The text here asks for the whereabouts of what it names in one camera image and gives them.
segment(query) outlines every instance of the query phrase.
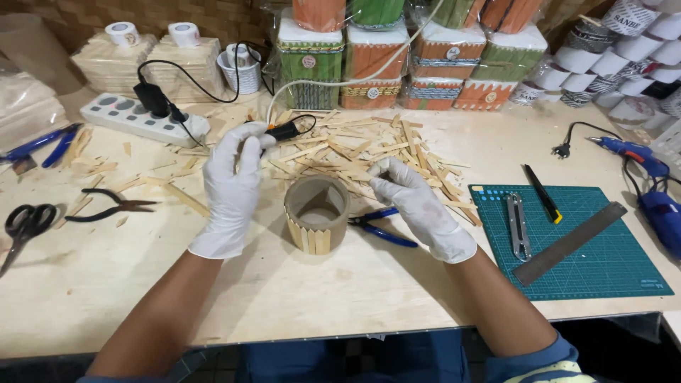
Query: green cutting mat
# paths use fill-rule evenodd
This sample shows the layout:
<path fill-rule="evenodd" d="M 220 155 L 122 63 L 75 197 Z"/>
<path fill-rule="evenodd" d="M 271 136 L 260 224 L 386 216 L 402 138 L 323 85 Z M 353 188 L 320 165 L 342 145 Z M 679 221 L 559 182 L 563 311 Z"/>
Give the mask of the green cutting mat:
<path fill-rule="evenodd" d="M 522 197 L 530 246 L 536 255 L 609 204 L 598 187 L 547 186 L 563 214 L 554 224 L 529 185 L 471 185 L 471 195 L 500 270 L 531 301 L 674 295 L 627 225 L 619 219 L 565 258 L 529 287 L 511 274 L 521 262 L 511 252 L 508 208 L 504 197 Z"/>

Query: woven bamboo wall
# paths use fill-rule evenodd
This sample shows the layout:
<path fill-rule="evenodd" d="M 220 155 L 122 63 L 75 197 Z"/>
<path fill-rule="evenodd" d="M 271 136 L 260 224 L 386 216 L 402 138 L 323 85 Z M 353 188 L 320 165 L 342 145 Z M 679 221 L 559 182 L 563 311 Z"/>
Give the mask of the woven bamboo wall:
<path fill-rule="evenodd" d="M 42 16 L 67 51 L 116 21 L 134 23 L 140 33 L 168 32 L 172 22 L 193 22 L 204 37 L 217 37 L 223 48 L 238 40 L 262 43 L 272 25 L 262 3 L 291 0 L 0 0 L 0 14 Z"/>

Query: wooden table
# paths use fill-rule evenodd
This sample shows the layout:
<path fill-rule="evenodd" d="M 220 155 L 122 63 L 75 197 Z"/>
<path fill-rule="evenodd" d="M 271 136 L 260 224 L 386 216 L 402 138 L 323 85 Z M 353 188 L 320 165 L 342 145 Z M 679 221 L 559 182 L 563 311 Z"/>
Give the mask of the wooden table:
<path fill-rule="evenodd" d="M 266 96 L 244 97 L 239 105 L 197 104 L 185 108 L 212 114 L 213 133 L 244 121 L 247 108 L 263 115 Z M 78 106 L 74 99 L 72 106 Z M 423 123 L 420 130 L 433 153 L 468 162 L 464 184 L 525 184 L 520 164 L 531 164 L 545 185 L 600 187 L 610 200 L 630 207 L 624 222 L 670 286 L 674 296 L 544 301 L 535 305 L 550 320 L 612 316 L 681 309 L 681 271 L 650 235 L 627 191 L 621 159 L 581 139 L 595 132 L 577 127 L 572 156 L 550 155 L 575 120 L 611 127 L 594 107 L 574 110 L 561 103 L 534 108 L 513 107 L 501 113 L 378 110 L 346 112 L 350 116 L 391 119 L 397 112 Z M 130 142 L 131 157 L 123 151 Z M 50 149 L 40 151 L 42 160 Z M 89 157 L 109 157 L 118 168 L 104 186 L 162 164 L 187 160 L 163 144 L 95 128 L 85 149 Z M 0 217 L 20 204 L 70 204 L 90 179 L 72 169 L 32 170 L 20 183 L 11 172 L 0 175 Z M 177 186 L 205 202 L 199 174 Z M 157 212 L 130 213 L 92 224 L 66 224 L 33 239 L 14 267 L 0 279 L 0 358 L 94 352 L 100 349 L 142 295 L 185 250 L 206 219 L 175 197 L 138 187 L 128 198 L 150 196 L 163 201 Z M 110 206 L 95 200 L 83 214 Z M 369 204 L 378 207 L 377 202 Z M 356 200 L 353 210 L 365 209 Z M 478 243 L 490 247 L 482 228 L 459 219 Z M 413 238 L 394 216 L 390 230 Z M 0 234 L 0 249 L 10 246 Z M 298 251 L 287 233 L 283 190 L 279 180 L 266 180 L 248 245 L 241 257 L 228 260 L 220 272 L 193 345 L 390 333 L 471 325 L 460 297 L 439 262 L 424 248 L 390 245 L 375 236 L 349 229 L 345 241 L 329 256 Z"/>

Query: extension socket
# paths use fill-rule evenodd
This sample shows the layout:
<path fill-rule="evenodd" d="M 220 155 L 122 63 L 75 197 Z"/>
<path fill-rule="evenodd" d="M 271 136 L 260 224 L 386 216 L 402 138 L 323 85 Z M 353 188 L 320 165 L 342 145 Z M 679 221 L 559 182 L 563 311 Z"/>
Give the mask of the extension socket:
<path fill-rule="evenodd" d="M 196 146 L 182 125 L 171 115 L 164 118 L 153 116 L 136 99 L 102 93 L 80 109 L 80 114 L 93 124 L 119 132 L 135 134 L 185 148 Z M 204 117 L 185 113 L 185 126 L 197 141 L 201 142 L 210 130 Z"/>

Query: white glove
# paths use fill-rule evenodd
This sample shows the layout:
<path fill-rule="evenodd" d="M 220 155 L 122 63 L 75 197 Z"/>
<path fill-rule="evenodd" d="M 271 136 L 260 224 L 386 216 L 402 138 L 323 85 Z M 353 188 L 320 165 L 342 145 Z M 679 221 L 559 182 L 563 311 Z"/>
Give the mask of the white glove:
<path fill-rule="evenodd" d="M 210 259 L 241 255 L 260 195 L 260 153 L 276 143 L 266 130 L 265 123 L 245 123 L 230 130 L 212 150 L 204 165 L 210 220 L 189 245 L 191 253 Z M 235 174 L 238 147 L 244 140 Z"/>
<path fill-rule="evenodd" d="M 446 263 L 463 262 L 477 251 L 477 243 L 449 215 L 423 178 L 395 157 L 378 161 L 368 173 L 379 202 L 394 204 L 411 232 L 430 247 L 436 259 Z M 393 182 L 377 178 L 388 173 Z"/>

